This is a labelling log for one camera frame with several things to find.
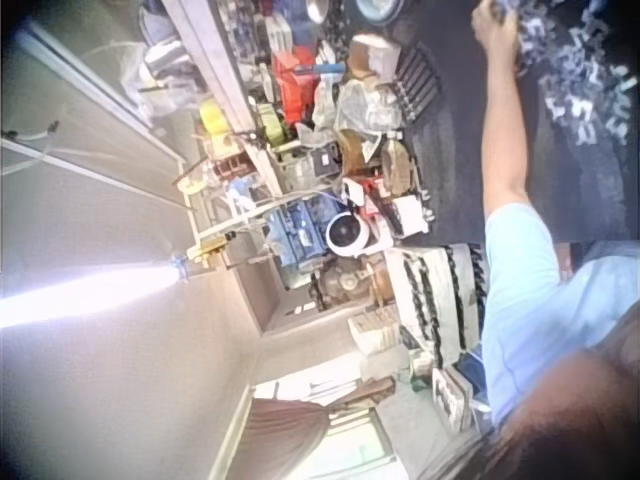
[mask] brown curtain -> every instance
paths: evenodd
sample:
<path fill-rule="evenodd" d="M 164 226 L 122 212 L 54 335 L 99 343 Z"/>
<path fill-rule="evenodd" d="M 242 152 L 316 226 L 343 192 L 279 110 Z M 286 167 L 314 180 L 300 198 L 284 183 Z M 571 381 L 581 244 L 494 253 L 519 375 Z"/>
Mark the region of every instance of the brown curtain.
<path fill-rule="evenodd" d="M 283 480 L 324 439 L 331 413 L 375 407 L 392 395 L 391 377 L 367 383 L 323 407 L 254 398 L 227 480 Z"/>

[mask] ceiling light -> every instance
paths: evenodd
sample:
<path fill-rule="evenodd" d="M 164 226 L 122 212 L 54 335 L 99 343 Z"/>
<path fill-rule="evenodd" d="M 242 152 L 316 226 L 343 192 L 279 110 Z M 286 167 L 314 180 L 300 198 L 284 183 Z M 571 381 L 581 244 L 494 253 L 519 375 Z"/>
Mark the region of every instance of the ceiling light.
<path fill-rule="evenodd" d="M 0 300 L 0 329 L 110 310 L 176 283 L 173 266 L 115 270 Z"/>

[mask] man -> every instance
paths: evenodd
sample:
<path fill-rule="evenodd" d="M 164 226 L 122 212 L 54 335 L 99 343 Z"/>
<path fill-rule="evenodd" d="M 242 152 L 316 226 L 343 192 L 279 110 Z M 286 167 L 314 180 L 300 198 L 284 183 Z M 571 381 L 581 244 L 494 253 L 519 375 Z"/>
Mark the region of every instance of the man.
<path fill-rule="evenodd" d="M 517 16 L 499 21 L 491 3 L 481 1 L 472 24 L 488 63 L 483 358 L 496 429 L 423 478 L 640 478 L 638 250 L 626 245 L 560 284 L 551 235 L 525 188 Z"/>

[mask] metal pot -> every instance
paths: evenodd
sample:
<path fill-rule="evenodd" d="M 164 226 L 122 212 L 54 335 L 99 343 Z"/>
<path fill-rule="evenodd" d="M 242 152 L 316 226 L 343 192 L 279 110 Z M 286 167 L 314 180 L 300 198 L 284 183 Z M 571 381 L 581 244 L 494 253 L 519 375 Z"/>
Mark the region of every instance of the metal pot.
<path fill-rule="evenodd" d="M 307 14 L 318 25 L 322 24 L 329 14 L 331 0 L 307 0 Z"/>
<path fill-rule="evenodd" d="M 362 16 L 373 25 L 386 25 L 394 20 L 405 0 L 356 0 Z"/>

